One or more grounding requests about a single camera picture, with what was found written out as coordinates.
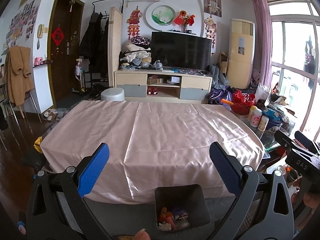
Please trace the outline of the person's right hand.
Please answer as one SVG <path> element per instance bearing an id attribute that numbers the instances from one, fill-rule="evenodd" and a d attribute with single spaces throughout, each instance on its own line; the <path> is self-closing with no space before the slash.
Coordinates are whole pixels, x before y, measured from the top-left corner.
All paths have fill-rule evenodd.
<path id="1" fill-rule="evenodd" d="M 295 203 L 296 200 L 298 199 L 298 194 L 301 189 L 302 179 L 303 177 L 299 177 L 292 184 L 292 186 L 295 188 L 295 191 L 291 196 L 292 204 Z M 303 203 L 306 205 L 306 207 L 311 208 L 311 214 L 313 215 L 319 206 L 319 194 L 309 193 L 309 192 L 304 193 Z"/>

